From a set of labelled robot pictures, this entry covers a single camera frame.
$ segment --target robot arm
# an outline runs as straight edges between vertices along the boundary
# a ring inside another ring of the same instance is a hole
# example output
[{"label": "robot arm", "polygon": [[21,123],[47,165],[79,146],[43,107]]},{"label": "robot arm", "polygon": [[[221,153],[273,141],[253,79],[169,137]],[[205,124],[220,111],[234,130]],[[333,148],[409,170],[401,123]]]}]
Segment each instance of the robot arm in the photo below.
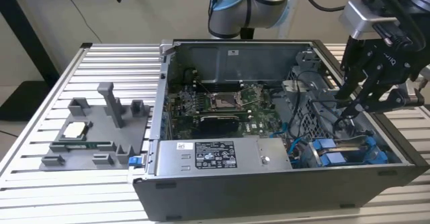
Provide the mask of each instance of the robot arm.
[{"label": "robot arm", "polygon": [[[344,102],[342,116],[351,118],[361,111],[388,112],[424,105],[417,89],[396,85],[416,81],[429,64],[430,0],[351,0],[341,22],[352,36],[341,69],[345,83],[337,99],[345,101],[363,89],[353,101]],[[383,95],[389,92],[385,101]]]},{"label": "robot arm", "polygon": [[244,29],[270,28],[288,15],[288,0],[212,0],[209,31],[232,39]]}]

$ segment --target slotted aluminum surface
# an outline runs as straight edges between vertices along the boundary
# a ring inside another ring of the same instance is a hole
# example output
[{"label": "slotted aluminum surface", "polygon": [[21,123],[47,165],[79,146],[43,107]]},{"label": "slotted aluminum surface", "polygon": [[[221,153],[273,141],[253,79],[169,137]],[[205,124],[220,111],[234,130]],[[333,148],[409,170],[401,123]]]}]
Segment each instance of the slotted aluminum surface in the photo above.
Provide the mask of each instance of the slotted aluminum surface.
[{"label": "slotted aluminum surface", "polygon": [[[345,45],[328,46],[341,60]],[[97,93],[99,82],[117,83],[115,95],[125,104],[133,99],[144,99],[146,104],[154,104],[161,66],[158,58],[158,45],[102,44],[79,51],[57,88],[0,163],[0,223],[153,223],[129,184],[129,170],[41,172],[38,168],[42,155],[49,152],[49,143],[69,115],[70,99],[85,96],[90,104],[103,104]],[[430,116],[427,109],[392,112],[388,117],[430,161]],[[384,191],[360,209],[189,223],[296,222],[430,223],[430,172],[408,186]]]}]

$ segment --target white wall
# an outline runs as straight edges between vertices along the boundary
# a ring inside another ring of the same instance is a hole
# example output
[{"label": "white wall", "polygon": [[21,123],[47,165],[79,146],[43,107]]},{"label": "white wall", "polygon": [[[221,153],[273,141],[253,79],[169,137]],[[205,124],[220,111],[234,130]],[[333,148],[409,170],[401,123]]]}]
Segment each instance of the white wall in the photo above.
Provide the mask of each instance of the white wall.
[{"label": "white wall", "polygon": [[[209,0],[74,0],[105,43],[158,43],[164,38],[208,38]],[[317,0],[324,6],[348,0]],[[69,65],[82,42],[98,42],[70,0],[19,0],[49,54],[61,69]],[[298,0],[290,39],[344,43],[341,13],[318,11]],[[274,39],[277,29],[257,30],[256,38]]]},{"label": "white wall", "polygon": [[[316,0],[326,8],[340,7],[349,0]],[[314,8],[308,0],[298,0],[289,38],[320,39],[325,43],[346,43],[348,32],[340,23],[341,12],[326,13]]]},{"label": "white wall", "polygon": [[0,86],[42,80],[39,71],[0,14]]},{"label": "white wall", "polygon": [[[83,42],[98,42],[70,0],[18,0],[62,69]],[[209,0],[74,0],[103,43],[160,43],[209,38]],[[257,37],[277,38],[277,29]]]}]

